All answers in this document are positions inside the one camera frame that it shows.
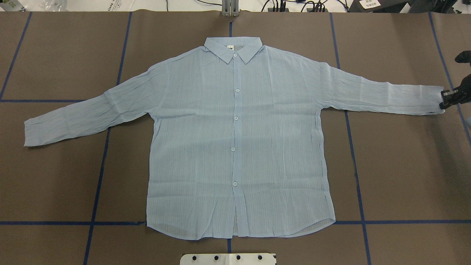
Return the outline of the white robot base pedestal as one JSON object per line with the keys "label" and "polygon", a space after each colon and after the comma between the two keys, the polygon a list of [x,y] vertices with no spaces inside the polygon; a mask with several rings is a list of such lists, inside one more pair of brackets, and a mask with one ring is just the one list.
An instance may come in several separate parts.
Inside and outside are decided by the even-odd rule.
{"label": "white robot base pedestal", "polygon": [[185,254],[180,265],[277,265],[271,253]]}

